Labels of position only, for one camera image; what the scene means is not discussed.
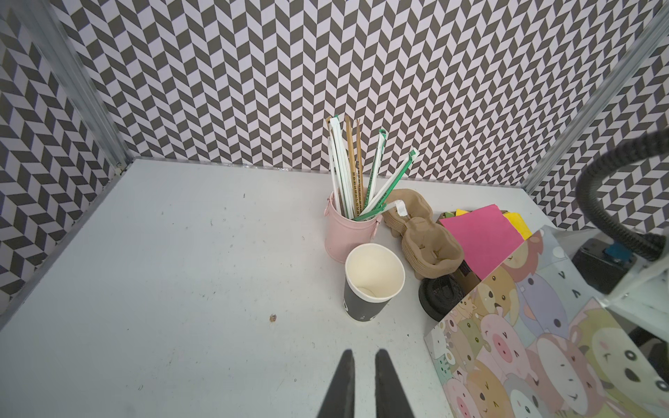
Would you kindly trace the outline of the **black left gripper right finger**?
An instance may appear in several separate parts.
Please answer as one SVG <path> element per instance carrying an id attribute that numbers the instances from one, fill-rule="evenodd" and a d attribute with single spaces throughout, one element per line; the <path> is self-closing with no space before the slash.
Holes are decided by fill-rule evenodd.
<path id="1" fill-rule="evenodd" d="M 376 353 L 376 417 L 405 418 L 414 417 L 407 396 L 385 349 Z"/>

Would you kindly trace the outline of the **cartoon animal paper gift bag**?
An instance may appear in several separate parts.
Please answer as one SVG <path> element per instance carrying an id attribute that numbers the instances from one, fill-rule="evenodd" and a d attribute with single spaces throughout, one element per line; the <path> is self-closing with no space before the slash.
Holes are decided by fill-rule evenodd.
<path id="1" fill-rule="evenodd" d="M 427 334 L 456 417 L 665 417 L 668 384 L 550 228 Z"/>

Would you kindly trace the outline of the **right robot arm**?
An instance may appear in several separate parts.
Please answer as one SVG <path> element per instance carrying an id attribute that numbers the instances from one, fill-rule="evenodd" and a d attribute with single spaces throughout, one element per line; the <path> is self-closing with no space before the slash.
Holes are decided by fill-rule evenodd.
<path id="1" fill-rule="evenodd" d="M 589 269 L 586 281 L 604 296 L 606 307 L 635 324 L 630 337 L 643 345 L 651 339 L 668 343 L 668 229 L 642 226 L 641 215 L 668 210 L 668 177 L 660 189 L 653 179 L 640 177 L 613 197 L 615 189 L 601 189 L 618 178 L 619 172 L 633 172 L 653 161 L 668 160 L 668 130 L 646 133 L 622 142 L 597 157 L 583 170 L 575 189 L 576 202 L 586 219 L 601 233 L 639 257 L 625 273 L 604 273 L 601 266 Z"/>

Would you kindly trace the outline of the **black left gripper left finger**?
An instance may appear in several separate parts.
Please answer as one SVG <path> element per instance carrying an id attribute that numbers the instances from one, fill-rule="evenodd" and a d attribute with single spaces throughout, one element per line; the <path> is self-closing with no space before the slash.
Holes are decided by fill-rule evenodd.
<path id="1" fill-rule="evenodd" d="M 318 418 L 353 418 L 355 414 L 355 358 L 353 351 L 343 352 Z"/>

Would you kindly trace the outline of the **green straw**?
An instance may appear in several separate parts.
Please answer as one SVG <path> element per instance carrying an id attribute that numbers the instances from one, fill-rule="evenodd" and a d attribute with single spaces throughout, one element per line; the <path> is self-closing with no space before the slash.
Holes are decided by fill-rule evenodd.
<path id="1" fill-rule="evenodd" d="M 419 152 L 413 148 L 409 152 L 409 156 L 403 162 L 402 166 L 388 179 L 388 181 L 380 189 L 379 193 L 369 202 L 369 205 L 362 211 L 360 215 L 355 218 L 355 221 L 365 221 L 380 214 L 387 205 L 387 200 L 390 193 L 395 189 L 402 176 L 412 167 L 414 161 L 418 157 Z"/>

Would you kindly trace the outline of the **black plastic cup lid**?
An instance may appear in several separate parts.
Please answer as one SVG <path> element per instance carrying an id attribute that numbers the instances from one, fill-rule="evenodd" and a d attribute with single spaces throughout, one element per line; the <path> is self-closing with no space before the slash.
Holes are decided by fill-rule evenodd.
<path id="1" fill-rule="evenodd" d="M 432 320 L 440 322 L 465 297 L 465 292 L 456 279 L 448 274 L 421 280 L 418 297 L 425 313 Z"/>

